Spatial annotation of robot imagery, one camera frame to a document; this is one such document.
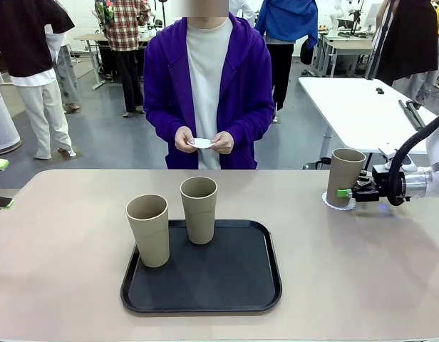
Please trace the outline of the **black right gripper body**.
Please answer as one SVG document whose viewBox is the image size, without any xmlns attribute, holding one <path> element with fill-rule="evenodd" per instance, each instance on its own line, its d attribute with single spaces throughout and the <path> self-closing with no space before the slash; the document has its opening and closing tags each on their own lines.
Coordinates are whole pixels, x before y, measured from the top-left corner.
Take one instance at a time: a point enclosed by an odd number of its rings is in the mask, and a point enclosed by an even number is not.
<svg viewBox="0 0 439 342">
<path fill-rule="evenodd" d="M 387 198 L 390 204 L 403 204 L 406 201 L 405 174 L 400 170 L 395 182 L 389 182 L 389 174 L 384 165 L 373 166 L 372 177 L 379 196 Z"/>
</svg>

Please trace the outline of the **person left hand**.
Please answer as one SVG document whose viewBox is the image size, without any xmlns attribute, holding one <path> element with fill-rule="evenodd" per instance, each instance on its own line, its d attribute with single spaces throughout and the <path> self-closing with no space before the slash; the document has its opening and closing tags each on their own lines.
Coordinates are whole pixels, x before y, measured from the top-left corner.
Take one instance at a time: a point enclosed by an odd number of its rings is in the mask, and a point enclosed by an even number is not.
<svg viewBox="0 0 439 342">
<path fill-rule="evenodd" d="M 234 138 L 227 131 L 217 133 L 211 139 L 211 149 L 219 154 L 230 154 L 234 147 Z"/>
</svg>

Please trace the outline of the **person right hand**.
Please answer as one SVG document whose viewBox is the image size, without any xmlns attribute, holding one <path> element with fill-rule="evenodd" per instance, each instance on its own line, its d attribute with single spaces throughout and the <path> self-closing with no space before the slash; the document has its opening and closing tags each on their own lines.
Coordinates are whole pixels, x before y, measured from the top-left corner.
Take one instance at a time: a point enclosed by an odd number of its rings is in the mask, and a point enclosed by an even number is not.
<svg viewBox="0 0 439 342">
<path fill-rule="evenodd" d="M 193 146 L 194 143 L 191 129 L 186 126 L 177 129 L 175 133 L 175 146 L 179 151 L 184 153 L 195 152 L 197 148 Z"/>
</svg>

